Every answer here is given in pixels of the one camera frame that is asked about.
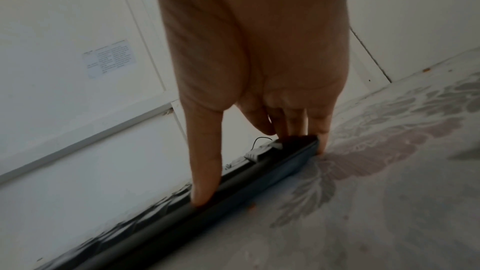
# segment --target cabinet door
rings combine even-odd
[[[171,108],[142,0],[0,0],[0,182]]]

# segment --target black object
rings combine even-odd
[[[297,172],[315,154],[316,136],[294,136],[249,151],[223,167],[211,200],[190,204],[191,184],[36,270],[138,270],[151,266],[242,202]]]

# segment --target skin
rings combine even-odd
[[[223,112],[258,130],[315,134],[326,147],[349,67],[346,0],[159,0],[186,116],[192,203],[222,172]]]

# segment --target white label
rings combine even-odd
[[[90,78],[136,63],[132,48],[126,40],[83,53],[82,58]]]

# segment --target finger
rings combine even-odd
[[[186,107],[186,135],[193,181],[191,202],[204,205],[222,177],[222,112]]]
[[[308,116],[308,134],[317,135],[320,140],[318,154],[322,154],[327,146],[329,139],[330,124],[332,123],[333,109],[316,108],[307,109]]]
[[[285,113],[288,135],[307,134],[307,114],[304,109],[283,109],[283,113]]]
[[[260,99],[252,94],[245,94],[236,104],[245,118],[260,132],[274,135],[275,129]]]
[[[266,112],[270,117],[271,123],[279,139],[289,135],[287,121],[285,119],[284,111],[281,108],[266,107]]]

